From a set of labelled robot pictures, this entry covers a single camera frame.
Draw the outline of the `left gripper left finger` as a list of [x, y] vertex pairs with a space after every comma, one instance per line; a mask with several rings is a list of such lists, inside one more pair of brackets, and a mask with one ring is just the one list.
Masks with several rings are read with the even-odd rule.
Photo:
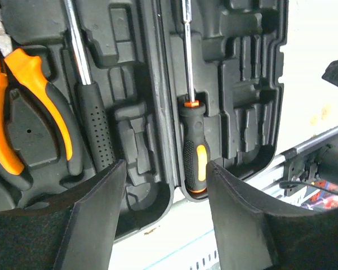
[[126, 162], [118, 160], [37, 209], [0, 212], [0, 269], [107, 269]]

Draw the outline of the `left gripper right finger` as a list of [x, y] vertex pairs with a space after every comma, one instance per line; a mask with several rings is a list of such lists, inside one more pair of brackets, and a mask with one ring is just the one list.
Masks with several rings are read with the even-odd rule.
[[280, 201], [213, 161], [207, 190], [222, 269], [338, 269], [338, 208]]

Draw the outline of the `small claw hammer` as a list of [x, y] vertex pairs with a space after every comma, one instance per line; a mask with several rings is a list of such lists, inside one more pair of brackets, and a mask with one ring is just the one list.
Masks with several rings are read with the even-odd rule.
[[74, 3], [71, 0], [65, 0], [64, 6], [68, 17], [73, 55], [79, 74], [77, 96], [83, 127], [88, 139], [95, 170], [100, 172], [115, 162], [108, 117], [99, 85], [91, 76]]

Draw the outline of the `black handled screwdriver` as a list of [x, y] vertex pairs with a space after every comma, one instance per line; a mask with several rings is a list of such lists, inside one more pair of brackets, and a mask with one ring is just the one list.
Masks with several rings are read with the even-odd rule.
[[195, 98], [192, 63], [192, 2], [182, 1], [184, 24], [184, 53], [188, 99], [179, 108], [184, 126], [183, 161], [185, 185], [189, 192], [199, 194], [206, 188], [206, 165], [210, 148], [204, 135], [205, 104]]

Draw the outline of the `black plastic tool case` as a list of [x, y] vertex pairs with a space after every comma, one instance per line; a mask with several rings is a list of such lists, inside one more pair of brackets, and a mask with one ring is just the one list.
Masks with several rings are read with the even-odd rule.
[[[115, 160], [127, 176], [115, 240], [151, 226], [185, 190], [183, 123], [186, 79], [180, 1], [74, 1], [93, 80], [108, 117]], [[193, 1], [196, 97], [206, 106], [210, 158], [235, 176], [270, 162], [278, 139], [287, 35], [287, 1]], [[81, 171], [67, 170], [53, 117], [12, 79], [1, 114], [5, 135], [25, 166], [23, 179], [0, 165], [0, 211], [26, 208], [95, 175], [77, 96], [63, 1], [0, 1], [13, 47], [39, 56], [42, 71], [66, 100], [81, 129]]]

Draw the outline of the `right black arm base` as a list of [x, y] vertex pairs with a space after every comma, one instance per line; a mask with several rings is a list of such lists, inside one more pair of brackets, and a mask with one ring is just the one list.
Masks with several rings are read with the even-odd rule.
[[310, 146], [299, 152], [291, 148], [284, 152], [286, 162], [282, 181], [301, 182], [300, 185], [284, 188], [286, 197], [292, 196], [303, 188], [312, 192], [308, 185], [327, 181], [338, 186], [338, 135]]

